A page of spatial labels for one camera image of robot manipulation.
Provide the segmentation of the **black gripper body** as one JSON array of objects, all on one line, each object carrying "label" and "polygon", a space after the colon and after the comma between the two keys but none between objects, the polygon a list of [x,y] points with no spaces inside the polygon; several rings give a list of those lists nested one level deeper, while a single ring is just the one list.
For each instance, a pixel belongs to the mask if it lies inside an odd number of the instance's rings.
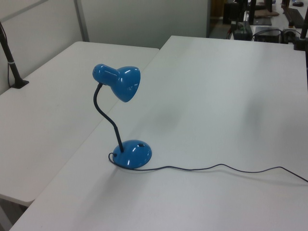
[{"label": "black gripper body", "polygon": [[252,36],[251,26],[247,22],[231,22],[231,32],[234,36]]}]

